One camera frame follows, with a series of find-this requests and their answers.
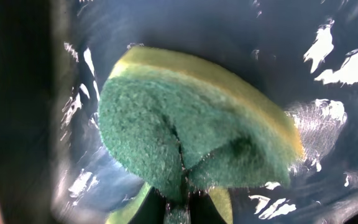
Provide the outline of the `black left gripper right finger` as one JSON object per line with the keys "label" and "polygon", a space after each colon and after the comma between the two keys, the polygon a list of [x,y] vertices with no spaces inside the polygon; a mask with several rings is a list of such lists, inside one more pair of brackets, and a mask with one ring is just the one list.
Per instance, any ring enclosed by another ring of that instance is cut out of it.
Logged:
{"label": "black left gripper right finger", "polygon": [[191,224],[218,224],[217,212],[210,196],[204,192],[195,192],[189,201]]}

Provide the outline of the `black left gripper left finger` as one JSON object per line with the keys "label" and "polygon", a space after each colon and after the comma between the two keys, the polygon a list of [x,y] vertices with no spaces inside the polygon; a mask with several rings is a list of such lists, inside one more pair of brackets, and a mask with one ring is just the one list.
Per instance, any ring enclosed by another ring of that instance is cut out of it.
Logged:
{"label": "black left gripper left finger", "polygon": [[166,198],[152,187],[129,224],[163,224],[166,203]]}

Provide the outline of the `green yellow sponge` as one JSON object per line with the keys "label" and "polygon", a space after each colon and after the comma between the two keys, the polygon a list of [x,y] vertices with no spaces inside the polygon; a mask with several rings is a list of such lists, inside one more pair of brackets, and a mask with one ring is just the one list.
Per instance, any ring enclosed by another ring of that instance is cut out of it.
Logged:
{"label": "green yellow sponge", "polygon": [[165,223],[190,222],[190,197],[209,193],[232,222],[228,191],[290,183],[303,156],[284,110],[236,74],[193,55],[133,47],[100,94],[99,132],[109,153],[167,200]]}

